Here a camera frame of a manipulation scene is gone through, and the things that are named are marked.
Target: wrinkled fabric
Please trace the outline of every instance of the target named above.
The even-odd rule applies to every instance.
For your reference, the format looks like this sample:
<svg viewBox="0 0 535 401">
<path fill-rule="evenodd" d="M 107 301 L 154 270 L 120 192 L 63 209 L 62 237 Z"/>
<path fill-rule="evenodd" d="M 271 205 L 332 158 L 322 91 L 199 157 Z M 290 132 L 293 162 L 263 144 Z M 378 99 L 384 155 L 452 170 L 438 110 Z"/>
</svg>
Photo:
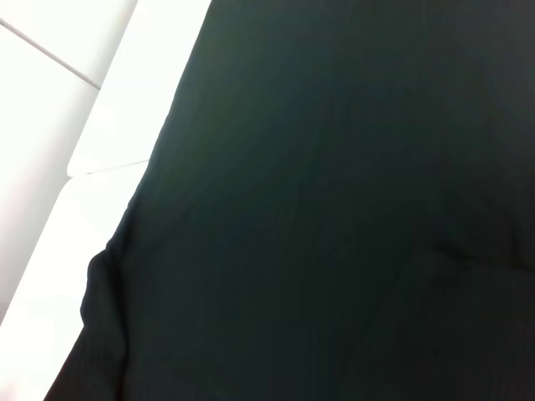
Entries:
<svg viewBox="0 0 535 401">
<path fill-rule="evenodd" d="M 535 399 L 534 18 L 214 0 L 46 399 Z"/>
</svg>

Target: black cloth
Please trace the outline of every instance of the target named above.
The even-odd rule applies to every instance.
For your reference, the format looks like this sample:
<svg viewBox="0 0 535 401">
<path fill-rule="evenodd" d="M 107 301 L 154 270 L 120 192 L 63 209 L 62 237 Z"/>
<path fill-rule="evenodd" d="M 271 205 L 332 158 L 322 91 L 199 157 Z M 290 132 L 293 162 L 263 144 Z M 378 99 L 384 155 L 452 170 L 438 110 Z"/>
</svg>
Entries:
<svg viewBox="0 0 535 401">
<path fill-rule="evenodd" d="M 534 16 L 214 0 L 46 399 L 535 399 Z"/>
</svg>

